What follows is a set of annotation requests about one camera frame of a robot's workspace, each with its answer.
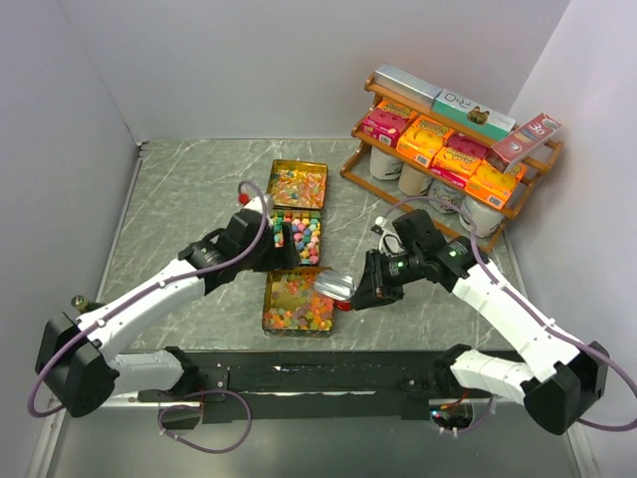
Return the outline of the silver metal scoop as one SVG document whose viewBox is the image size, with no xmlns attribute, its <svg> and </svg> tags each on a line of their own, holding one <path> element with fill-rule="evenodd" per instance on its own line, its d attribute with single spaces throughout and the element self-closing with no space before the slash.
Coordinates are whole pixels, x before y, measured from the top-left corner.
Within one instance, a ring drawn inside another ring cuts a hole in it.
<svg viewBox="0 0 637 478">
<path fill-rule="evenodd" d="M 314 290 L 330 299 L 348 302 L 357 289 L 354 278 L 332 269 L 325 269 L 316 275 Z"/>
</svg>

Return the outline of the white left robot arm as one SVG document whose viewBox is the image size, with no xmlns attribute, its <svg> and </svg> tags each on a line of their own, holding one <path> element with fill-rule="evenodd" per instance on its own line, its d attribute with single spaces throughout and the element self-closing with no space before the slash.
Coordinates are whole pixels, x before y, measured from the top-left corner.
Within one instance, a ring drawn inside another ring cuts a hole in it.
<svg viewBox="0 0 637 478">
<path fill-rule="evenodd" d="M 126 346 L 156 321 L 233 282 L 244 271 L 295 268 L 293 246 L 275 244 L 271 195 L 254 197 L 218 228 L 189 244 L 159 273 L 117 300 L 72 320 L 60 313 L 45 326 L 36 372 L 73 417 L 85 416 L 109 398 L 160 390 L 176 400 L 199 386 L 199 367 L 170 347 L 128 354 Z"/>
</svg>

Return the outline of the gold tin of stick candies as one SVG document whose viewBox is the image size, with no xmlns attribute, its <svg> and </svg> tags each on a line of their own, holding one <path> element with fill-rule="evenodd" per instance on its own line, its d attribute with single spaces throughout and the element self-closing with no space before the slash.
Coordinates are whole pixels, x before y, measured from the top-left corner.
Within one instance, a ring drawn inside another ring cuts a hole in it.
<svg viewBox="0 0 637 478">
<path fill-rule="evenodd" d="M 276 207 L 322 210 L 328 166 L 324 163 L 276 159 L 272 163 L 267 193 Z"/>
</svg>

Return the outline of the gold tin of gummy candies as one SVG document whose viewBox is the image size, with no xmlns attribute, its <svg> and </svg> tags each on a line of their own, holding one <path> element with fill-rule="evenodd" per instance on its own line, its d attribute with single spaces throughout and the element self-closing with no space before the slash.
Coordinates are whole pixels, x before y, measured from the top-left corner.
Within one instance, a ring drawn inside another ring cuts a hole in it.
<svg viewBox="0 0 637 478">
<path fill-rule="evenodd" d="M 325 267 L 301 267 L 267 275 L 261 327 L 266 335 L 329 337 L 334 326 L 334 299 L 315 291 Z"/>
</svg>

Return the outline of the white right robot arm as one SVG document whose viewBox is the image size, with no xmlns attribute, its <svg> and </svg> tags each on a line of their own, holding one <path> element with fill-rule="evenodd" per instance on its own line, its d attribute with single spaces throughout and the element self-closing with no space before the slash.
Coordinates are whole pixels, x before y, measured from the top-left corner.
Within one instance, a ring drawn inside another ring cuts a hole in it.
<svg viewBox="0 0 637 478">
<path fill-rule="evenodd" d="M 420 280 L 442 286 L 471 306 L 521 357 L 510 361 L 456 345 L 436 362 L 435 384 L 454 397 L 479 389 L 522 405 L 544 430 L 563 434 L 604 393 L 607 350 L 567 334 L 520 296 L 499 268 L 466 237 L 447 241 L 424 210 L 392 223 L 402 250 L 367 251 L 362 277 L 350 298 L 355 310 L 386 306 Z"/>
</svg>

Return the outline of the gold tin of star candies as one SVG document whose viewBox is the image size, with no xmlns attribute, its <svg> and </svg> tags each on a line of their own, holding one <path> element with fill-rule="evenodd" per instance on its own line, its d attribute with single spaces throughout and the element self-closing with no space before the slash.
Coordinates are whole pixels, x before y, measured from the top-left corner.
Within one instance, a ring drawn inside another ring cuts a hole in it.
<svg viewBox="0 0 637 478">
<path fill-rule="evenodd" d="M 277 208 L 271 219 L 290 222 L 302 266 L 317 266 L 321 251 L 321 214 L 318 210 Z"/>
</svg>

